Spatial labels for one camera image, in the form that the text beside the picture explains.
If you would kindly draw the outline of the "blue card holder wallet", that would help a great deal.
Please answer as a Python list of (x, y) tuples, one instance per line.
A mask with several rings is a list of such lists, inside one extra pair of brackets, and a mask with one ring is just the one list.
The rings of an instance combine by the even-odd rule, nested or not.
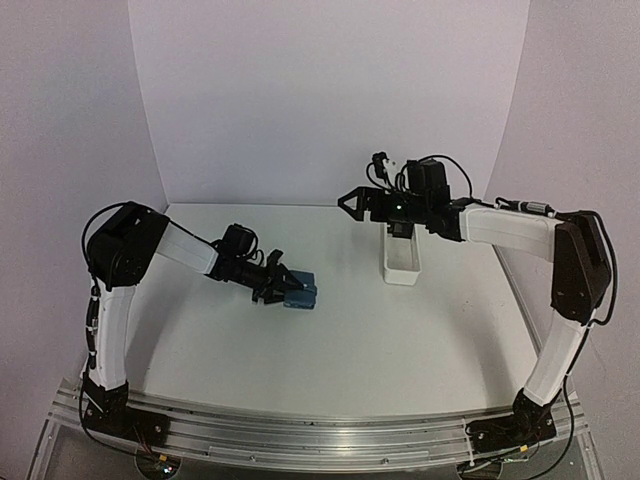
[(283, 306), (289, 309), (313, 310), (316, 306), (317, 286), (312, 272), (292, 270), (292, 275), (302, 284), (301, 290), (290, 290), (284, 295)]

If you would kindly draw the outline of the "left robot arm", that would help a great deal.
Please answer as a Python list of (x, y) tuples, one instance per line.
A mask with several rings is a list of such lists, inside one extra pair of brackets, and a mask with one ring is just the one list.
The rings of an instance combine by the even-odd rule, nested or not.
[(310, 272), (288, 269), (280, 250), (265, 254), (256, 233), (231, 224), (223, 236), (206, 241), (168, 216), (128, 201), (103, 208), (107, 220), (81, 237), (91, 276), (86, 320), (90, 385), (111, 392), (127, 384), (125, 335), (136, 287), (156, 256), (179, 263), (219, 282), (251, 290), (251, 300), (265, 305), (311, 309), (317, 288)]

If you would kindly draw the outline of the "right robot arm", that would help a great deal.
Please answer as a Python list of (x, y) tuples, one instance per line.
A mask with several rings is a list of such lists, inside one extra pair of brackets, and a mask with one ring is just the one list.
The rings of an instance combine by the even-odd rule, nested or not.
[(395, 166), (377, 152), (365, 168), (367, 185), (342, 195), (337, 205), (357, 222), (386, 225), (393, 236), (409, 238), (422, 226), (443, 240), (545, 263), (551, 320), (519, 394), (525, 404), (542, 408), (568, 380), (591, 329), (612, 320), (619, 286), (613, 243), (593, 210), (562, 212), (504, 197), (486, 202), (472, 192), (454, 197), (445, 167), (450, 160), (432, 154)]

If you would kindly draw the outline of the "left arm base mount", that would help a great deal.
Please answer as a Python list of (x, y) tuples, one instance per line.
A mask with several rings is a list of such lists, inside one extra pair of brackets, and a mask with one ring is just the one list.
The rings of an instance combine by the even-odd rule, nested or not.
[(88, 405), (81, 420), (88, 430), (150, 447), (161, 447), (166, 443), (169, 417), (129, 406), (127, 382), (114, 389), (105, 389), (88, 379), (83, 394)]

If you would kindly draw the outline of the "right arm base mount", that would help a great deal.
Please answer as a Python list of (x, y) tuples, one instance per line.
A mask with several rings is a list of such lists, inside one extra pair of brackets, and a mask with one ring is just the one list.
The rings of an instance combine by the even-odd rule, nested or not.
[(510, 414), (474, 420), (466, 427), (466, 433), (470, 436), (476, 453), (532, 446), (556, 436), (552, 406), (553, 403), (540, 406), (520, 390)]

